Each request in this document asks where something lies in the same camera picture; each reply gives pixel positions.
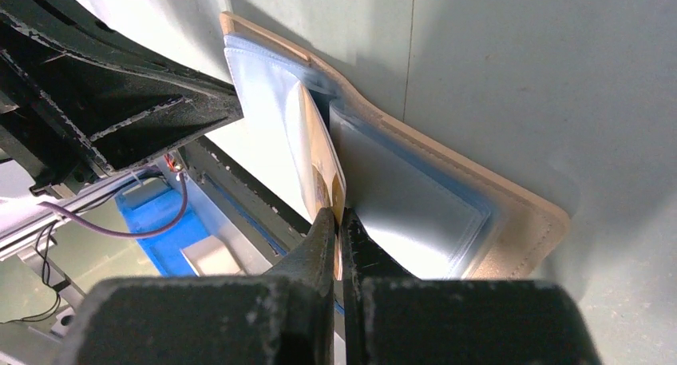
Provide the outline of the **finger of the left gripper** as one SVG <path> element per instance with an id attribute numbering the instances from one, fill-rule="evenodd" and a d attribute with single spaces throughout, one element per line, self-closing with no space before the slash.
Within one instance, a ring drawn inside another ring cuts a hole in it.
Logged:
<path id="1" fill-rule="evenodd" d="M 1 0 L 1 149 L 31 193 L 76 193 L 243 116 L 235 88 L 76 0 Z"/>

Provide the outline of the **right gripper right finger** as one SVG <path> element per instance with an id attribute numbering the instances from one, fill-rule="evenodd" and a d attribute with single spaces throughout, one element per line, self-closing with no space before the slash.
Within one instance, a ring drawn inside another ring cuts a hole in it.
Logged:
<path id="1" fill-rule="evenodd" d="M 543 280 L 421 280 L 341 225 L 349 364 L 598 364 L 574 300 Z"/>

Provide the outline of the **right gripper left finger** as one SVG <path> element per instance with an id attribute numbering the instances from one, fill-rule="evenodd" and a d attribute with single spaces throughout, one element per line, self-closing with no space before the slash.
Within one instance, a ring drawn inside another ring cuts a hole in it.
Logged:
<path id="1" fill-rule="evenodd" d="M 256 276 L 135 277 L 85 297 L 57 364 L 331 364 L 336 221 Z"/>

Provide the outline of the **tan leather card holder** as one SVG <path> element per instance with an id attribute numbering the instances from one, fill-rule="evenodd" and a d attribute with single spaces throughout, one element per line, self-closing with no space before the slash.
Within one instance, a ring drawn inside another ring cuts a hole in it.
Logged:
<path id="1" fill-rule="evenodd" d="M 299 88 L 309 89 L 342 168 L 346 209 L 422 279 L 521 279 L 563 240 L 560 207 L 381 111 L 323 59 L 231 12 L 224 56 L 259 145 L 303 202 Z"/>

